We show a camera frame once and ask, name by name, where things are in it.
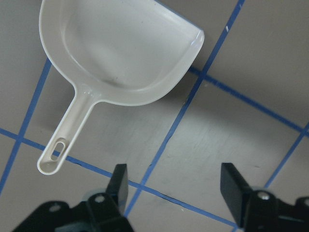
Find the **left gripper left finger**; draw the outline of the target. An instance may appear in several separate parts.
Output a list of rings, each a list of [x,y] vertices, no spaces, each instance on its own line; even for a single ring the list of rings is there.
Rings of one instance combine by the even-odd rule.
[[[115,166],[106,193],[113,199],[120,213],[124,213],[128,197],[127,164],[117,164]]]

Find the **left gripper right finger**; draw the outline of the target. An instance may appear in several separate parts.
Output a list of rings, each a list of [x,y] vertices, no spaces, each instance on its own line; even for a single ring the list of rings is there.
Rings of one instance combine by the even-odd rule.
[[[220,191],[235,223],[243,228],[247,203],[253,190],[232,163],[221,164]]]

